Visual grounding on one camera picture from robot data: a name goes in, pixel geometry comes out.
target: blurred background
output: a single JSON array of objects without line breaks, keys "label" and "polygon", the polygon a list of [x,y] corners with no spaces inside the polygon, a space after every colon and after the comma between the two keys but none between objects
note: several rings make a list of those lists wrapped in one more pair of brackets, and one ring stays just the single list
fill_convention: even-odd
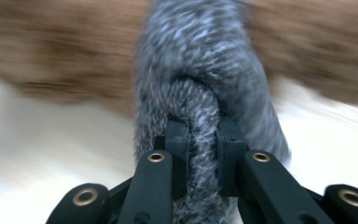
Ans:
[{"label": "blurred background", "polygon": [[[131,59],[148,4],[0,0],[0,223],[44,223],[68,190],[133,175]],[[358,188],[358,0],[251,9],[287,169],[320,194]]]}]

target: brown fur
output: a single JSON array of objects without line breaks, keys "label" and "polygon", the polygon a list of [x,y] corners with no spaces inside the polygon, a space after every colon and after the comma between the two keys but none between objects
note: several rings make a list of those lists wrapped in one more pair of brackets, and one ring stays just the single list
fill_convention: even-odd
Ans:
[{"label": "brown fur", "polygon": [[132,112],[131,58],[147,1],[0,0],[0,77],[21,91]]},{"label": "brown fur", "polygon": [[[147,1],[0,0],[0,78],[29,95],[131,114],[131,58]],[[358,104],[358,0],[260,0],[249,27],[270,77]]]},{"label": "brown fur", "polygon": [[358,104],[358,0],[254,0],[249,28],[269,76]]}]

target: brass grommet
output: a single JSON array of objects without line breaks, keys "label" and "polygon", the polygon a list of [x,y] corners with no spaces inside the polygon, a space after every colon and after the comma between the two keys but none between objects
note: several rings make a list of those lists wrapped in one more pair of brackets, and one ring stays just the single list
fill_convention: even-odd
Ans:
[{"label": "brass grommet", "polygon": [[261,153],[261,152],[255,152],[252,157],[255,159],[255,161],[261,161],[261,162],[268,162],[269,156]]},{"label": "brass grommet", "polygon": [[165,156],[161,153],[152,153],[147,158],[151,162],[161,162],[165,159]]},{"label": "brass grommet", "polygon": [[338,196],[350,205],[358,207],[358,193],[350,189],[341,189],[338,192]]},{"label": "brass grommet", "polygon": [[[90,196],[87,197],[87,199],[82,199],[81,196],[87,193],[89,193]],[[84,206],[94,202],[97,198],[98,198],[98,191],[96,189],[94,188],[82,189],[75,195],[73,199],[73,203],[77,206]]]}]

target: gray fuzzy fur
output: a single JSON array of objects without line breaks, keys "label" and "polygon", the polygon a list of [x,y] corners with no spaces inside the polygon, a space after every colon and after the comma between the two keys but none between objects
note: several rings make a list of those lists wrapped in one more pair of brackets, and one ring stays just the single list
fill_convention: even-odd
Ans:
[{"label": "gray fuzzy fur", "polygon": [[235,0],[156,0],[135,58],[135,158],[163,135],[167,115],[183,119],[192,138],[186,195],[174,223],[222,223],[229,199],[219,195],[213,151],[219,115],[229,114],[250,149],[289,157],[263,67]]}]

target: white surface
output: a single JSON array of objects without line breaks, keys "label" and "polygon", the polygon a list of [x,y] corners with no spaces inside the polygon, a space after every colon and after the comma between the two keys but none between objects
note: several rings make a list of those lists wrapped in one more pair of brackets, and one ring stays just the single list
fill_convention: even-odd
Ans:
[{"label": "white surface", "polygon": [[[281,78],[274,103],[303,186],[358,187],[358,107]],[[71,188],[109,189],[133,175],[132,122],[94,103],[55,105],[0,82],[0,223],[45,223]]]}]

